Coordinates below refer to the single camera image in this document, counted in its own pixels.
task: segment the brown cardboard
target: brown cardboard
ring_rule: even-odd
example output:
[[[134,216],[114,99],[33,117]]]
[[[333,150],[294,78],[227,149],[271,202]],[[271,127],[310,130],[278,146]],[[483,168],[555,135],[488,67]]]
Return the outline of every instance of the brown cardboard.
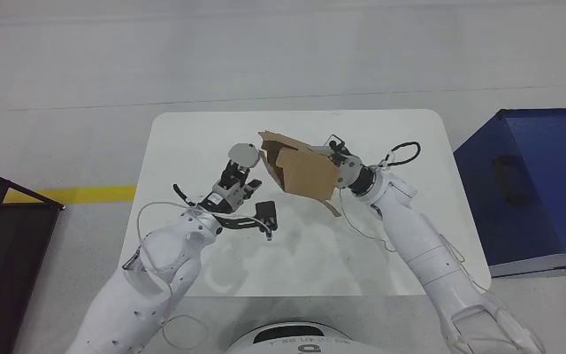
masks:
[[[261,158],[270,176],[285,192],[316,199],[334,216],[340,213],[329,200],[336,187],[339,168],[327,157],[310,149],[305,142],[273,132],[259,132],[264,139]]]

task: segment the white tabletop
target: white tabletop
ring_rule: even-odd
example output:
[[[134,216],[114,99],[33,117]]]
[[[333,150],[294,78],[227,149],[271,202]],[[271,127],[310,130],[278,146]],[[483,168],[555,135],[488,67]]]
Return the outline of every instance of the white tabletop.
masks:
[[[230,148],[237,142],[261,146],[257,132],[263,130],[311,145],[322,145],[336,134],[366,165],[378,163],[401,142],[420,142],[421,155],[393,172],[418,189],[412,207],[426,214],[463,253],[476,281],[490,286],[444,125],[438,114],[428,110],[162,114],[151,128],[119,264],[138,247],[135,217],[142,206],[153,201],[181,203],[172,191],[173,183],[195,200],[208,194]],[[408,267],[381,242],[358,235],[319,202],[284,193],[261,164],[250,178],[264,185],[238,213],[253,215],[256,202],[274,200],[279,229],[273,241],[266,241],[257,230],[225,230],[203,251],[203,270],[187,296],[424,294]],[[381,223],[366,207],[348,191],[342,195],[351,221],[367,235],[386,239]],[[338,205],[337,193],[332,203]],[[181,209],[168,205],[151,206],[141,218],[141,230],[145,234],[174,222],[180,213]]]

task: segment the blue plastic bin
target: blue plastic bin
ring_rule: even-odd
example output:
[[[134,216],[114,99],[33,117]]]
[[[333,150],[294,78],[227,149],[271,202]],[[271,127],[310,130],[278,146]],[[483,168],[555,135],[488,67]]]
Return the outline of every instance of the blue plastic bin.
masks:
[[[455,153],[493,277],[566,266],[566,109],[501,110]]]

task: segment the concrete floor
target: concrete floor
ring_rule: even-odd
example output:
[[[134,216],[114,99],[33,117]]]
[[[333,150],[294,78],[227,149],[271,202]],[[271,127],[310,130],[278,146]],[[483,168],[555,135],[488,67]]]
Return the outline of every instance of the concrete floor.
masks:
[[[429,108],[455,149],[500,108],[565,105],[565,15],[544,0],[0,0],[0,175],[31,189],[135,184],[152,120],[175,111]],[[115,269],[130,208],[63,213],[17,353],[65,349]],[[563,278],[493,290],[561,352]],[[286,316],[395,353],[447,352],[425,297],[195,301],[211,325],[197,352]],[[148,352],[173,352],[160,341]]]

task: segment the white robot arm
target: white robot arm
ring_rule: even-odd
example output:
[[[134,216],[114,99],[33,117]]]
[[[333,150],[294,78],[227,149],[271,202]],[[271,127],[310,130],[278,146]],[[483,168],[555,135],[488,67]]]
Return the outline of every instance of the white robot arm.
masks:
[[[389,240],[430,297],[439,314],[442,335],[455,354],[543,353],[543,346],[528,328],[507,309],[482,295],[475,287],[452,246],[421,213],[410,208],[417,193],[378,165],[365,166],[352,155],[345,143],[330,141],[318,152],[339,168],[339,188],[349,188],[354,196],[374,210],[383,221]],[[400,145],[420,145],[409,142]]]
[[[277,229],[274,202],[256,204],[255,217],[229,215],[261,185],[258,180],[246,184],[259,152],[251,144],[237,144],[228,157],[222,177],[198,205],[187,201],[176,224],[140,237],[141,247],[96,295],[67,354],[141,352],[193,285],[203,248],[214,243],[223,228],[259,227],[271,239]],[[149,205],[138,214],[138,233],[140,214]]]

